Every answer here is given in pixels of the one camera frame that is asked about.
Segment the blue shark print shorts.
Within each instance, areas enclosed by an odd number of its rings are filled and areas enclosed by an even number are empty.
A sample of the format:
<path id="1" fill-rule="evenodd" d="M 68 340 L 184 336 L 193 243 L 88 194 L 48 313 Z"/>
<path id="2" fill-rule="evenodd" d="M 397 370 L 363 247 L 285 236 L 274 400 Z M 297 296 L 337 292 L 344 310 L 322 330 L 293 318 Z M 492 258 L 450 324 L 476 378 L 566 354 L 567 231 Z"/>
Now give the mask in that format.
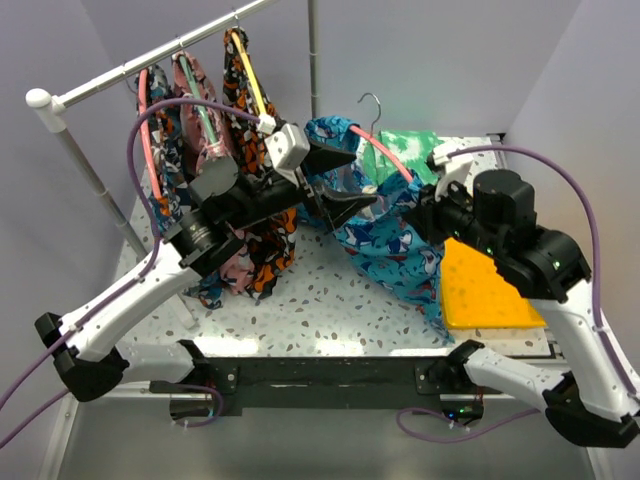
<path id="1" fill-rule="evenodd" d="M 375 185 L 358 165 L 362 139 L 349 130 L 355 122 L 341 116 L 311 119 L 304 127 L 309 139 L 356 154 L 352 163 L 319 176 L 339 192 L 372 193 L 377 201 L 334 231 L 337 242 L 359 273 L 400 300 L 413 304 L 425 316 L 428 328 L 451 344 L 441 307 L 441 262 L 445 246 L 422 240 L 402 214 L 416 205 L 419 190 L 427 185 L 416 174 L 408 184 L 397 172 Z"/>

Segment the pink wire hanger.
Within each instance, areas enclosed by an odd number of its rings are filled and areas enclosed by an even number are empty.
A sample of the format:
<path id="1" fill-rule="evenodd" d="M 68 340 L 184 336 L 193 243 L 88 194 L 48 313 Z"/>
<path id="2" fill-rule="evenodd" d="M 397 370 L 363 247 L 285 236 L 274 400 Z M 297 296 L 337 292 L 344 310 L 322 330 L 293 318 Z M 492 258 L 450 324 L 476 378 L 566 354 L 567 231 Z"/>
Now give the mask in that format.
<path id="1" fill-rule="evenodd" d="M 398 173 L 405 179 L 405 181 L 408 184 L 411 184 L 413 182 L 413 176 L 410 173 L 410 171 L 405 167 L 404 164 L 400 162 L 397 156 L 394 153 L 392 153 L 385 145 L 383 145 L 373 134 L 374 127 L 381 118 L 382 108 L 381 108 L 381 103 L 378 96 L 371 92 L 363 93 L 362 96 L 359 98 L 358 103 L 361 103 L 367 97 L 372 98 L 375 101 L 377 106 L 377 116 L 371 122 L 370 131 L 366 132 L 361 127 L 357 127 L 355 125 L 351 125 L 349 127 L 349 130 L 352 131 L 354 134 L 358 135 L 359 137 L 361 137 L 362 139 L 366 140 L 374 148 L 376 148 L 384 157 L 386 157 L 394 165 Z"/>

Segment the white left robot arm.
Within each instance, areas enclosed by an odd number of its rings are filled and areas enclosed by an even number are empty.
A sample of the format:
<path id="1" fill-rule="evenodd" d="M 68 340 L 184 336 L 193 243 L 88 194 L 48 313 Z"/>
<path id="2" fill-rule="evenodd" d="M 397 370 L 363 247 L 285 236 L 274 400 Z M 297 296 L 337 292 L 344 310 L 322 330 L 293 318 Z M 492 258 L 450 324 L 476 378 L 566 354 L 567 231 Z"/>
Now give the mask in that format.
<path id="1" fill-rule="evenodd" d="M 355 161 L 355 154 L 277 133 L 267 143 L 279 165 L 268 183 L 249 180 L 235 160 L 203 165 L 189 184 L 194 210 L 160 236 L 153 250 L 87 304 L 64 315 L 45 313 L 35 328 L 62 383 L 80 402 L 122 383 L 164 381 L 185 392 L 207 380 L 201 352 L 188 344 L 127 346 L 122 338 L 168 298 L 218 271 L 238 253 L 236 230 L 304 204 L 328 227 L 339 227 L 373 204 L 371 194 L 339 193 L 318 176 Z"/>

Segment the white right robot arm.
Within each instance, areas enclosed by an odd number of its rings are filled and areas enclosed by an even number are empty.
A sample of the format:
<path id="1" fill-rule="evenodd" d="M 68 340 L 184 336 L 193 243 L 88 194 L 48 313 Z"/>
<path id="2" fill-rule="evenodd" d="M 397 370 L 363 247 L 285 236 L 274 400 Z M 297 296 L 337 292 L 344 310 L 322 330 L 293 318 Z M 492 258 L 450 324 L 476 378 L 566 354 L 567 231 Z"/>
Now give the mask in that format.
<path id="1" fill-rule="evenodd" d="M 565 373 L 534 367 L 469 340 L 431 368 L 432 379 L 459 393 L 480 386 L 508 394 L 580 447 L 623 449 L 638 437 L 631 390 L 639 377 L 593 303 L 595 266 L 572 237 L 538 225 L 532 185 L 492 170 L 471 191 L 457 181 L 443 194 L 426 186 L 404 218 L 428 242 L 453 239 L 491 259 L 543 317 L 569 366 Z"/>

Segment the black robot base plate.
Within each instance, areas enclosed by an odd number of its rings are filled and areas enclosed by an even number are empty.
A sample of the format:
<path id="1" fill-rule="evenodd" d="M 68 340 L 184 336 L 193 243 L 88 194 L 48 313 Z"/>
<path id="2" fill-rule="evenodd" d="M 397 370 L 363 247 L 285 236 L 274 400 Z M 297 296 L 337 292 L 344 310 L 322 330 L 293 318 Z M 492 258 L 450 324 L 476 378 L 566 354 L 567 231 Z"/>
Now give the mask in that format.
<path id="1" fill-rule="evenodd" d="M 206 357 L 173 384 L 155 380 L 149 390 L 170 396 L 175 420 L 245 409 L 401 410 L 432 407 L 442 395 L 473 395 L 477 387 L 444 355 L 382 357 Z"/>

